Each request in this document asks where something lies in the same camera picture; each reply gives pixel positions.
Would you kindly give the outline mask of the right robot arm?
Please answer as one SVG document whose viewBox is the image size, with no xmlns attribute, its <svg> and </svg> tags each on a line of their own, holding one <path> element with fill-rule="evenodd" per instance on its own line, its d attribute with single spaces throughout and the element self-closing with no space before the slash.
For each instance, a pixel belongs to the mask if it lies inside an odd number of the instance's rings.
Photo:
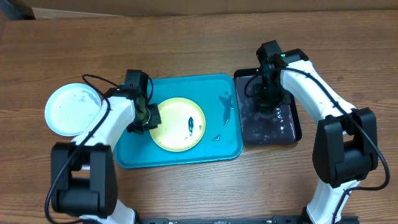
<svg viewBox="0 0 398 224">
<path fill-rule="evenodd" d="M 312 162 L 319 177 L 299 223 L 343 223 L 343 207 L 360 182 L 384 163 L 377 148 L 376 117 L 337 95 L 300 49 L 283 52 L 275 43 L 257 49 L 262 82 L 255 86 L 256 110 L 272 114 L 290 93 L 317 125 Z"/>
</svg>

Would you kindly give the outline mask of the light blue plate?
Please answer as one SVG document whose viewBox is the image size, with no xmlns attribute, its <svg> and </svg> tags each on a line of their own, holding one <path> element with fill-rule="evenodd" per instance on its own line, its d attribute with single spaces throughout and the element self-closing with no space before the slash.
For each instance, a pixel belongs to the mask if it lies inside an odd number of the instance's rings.
<svg viewBox="0 0 398 224">
<path fill-rule="evenodd" d="M 52 93 L 45 105 L 47 126 L 61 136 L 81 134 L 101 109 L 101 98 L 92 87 L 70 83 Z"/>
</svg>

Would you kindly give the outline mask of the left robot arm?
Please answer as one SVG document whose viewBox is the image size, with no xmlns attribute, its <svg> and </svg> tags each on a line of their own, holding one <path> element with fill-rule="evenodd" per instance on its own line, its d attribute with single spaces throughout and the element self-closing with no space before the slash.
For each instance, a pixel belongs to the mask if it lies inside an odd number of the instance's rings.
<svg viewBox="0 0 398 224">
<path fill-rule="evenodd" d="M 103 107 L 72 142 L 58 142 L 51 151 L 50 209 L 76 217 L 77 223 L 135 223 L 136 212 L 118 199 L 113 149 L 125 130 L 137 134 L 160 124 L 153 92 L 146 86 L 121 85 L 103 94 Z"/>
</svg>

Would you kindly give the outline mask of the green scrubbing sponge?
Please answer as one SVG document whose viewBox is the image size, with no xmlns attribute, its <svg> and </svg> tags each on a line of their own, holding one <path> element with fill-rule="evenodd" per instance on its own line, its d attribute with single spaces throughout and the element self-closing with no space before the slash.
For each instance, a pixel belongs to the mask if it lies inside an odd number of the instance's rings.
<svg viewBox="0 0 398 224">
<path fill-rule="evenodd" d="M 257 112 L 272 114 L 280 105 L 282 98 L 272 95 L 257 95 L 254 97 L 254 106 Z"/>
</svg>

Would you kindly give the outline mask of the yellow plate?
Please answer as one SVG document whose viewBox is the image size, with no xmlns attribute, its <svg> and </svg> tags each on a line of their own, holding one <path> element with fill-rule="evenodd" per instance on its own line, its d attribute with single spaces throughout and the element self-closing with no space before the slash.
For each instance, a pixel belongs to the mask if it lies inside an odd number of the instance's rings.
<svg viewBox="0 0 398 224">
<path fill-rule="evenodd" d="M 205 114 L 192 100 L 170 98 L 158 105 L 161 123 L 150 131 L 154 142 L 170 152 L 183 152 L 196 146 L 206 129 Z"/>
</svg>

